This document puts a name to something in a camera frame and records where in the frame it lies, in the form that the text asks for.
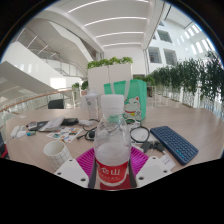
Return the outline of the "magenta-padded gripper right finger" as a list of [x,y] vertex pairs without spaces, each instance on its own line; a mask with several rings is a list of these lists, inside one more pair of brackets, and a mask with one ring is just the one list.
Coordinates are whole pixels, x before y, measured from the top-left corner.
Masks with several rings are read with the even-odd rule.
[[147,156],[132,147],[129,164],[129,180],[132,188],[140,188],[157,181],[171,171],[157,156]]

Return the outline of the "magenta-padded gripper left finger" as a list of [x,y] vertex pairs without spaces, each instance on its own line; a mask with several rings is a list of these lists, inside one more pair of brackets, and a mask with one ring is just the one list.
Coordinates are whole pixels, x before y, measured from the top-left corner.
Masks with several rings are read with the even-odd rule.
[[55,175],[81,187],[93,189],[96,182],[94,149],[87,150],[76,159],[68,159]]

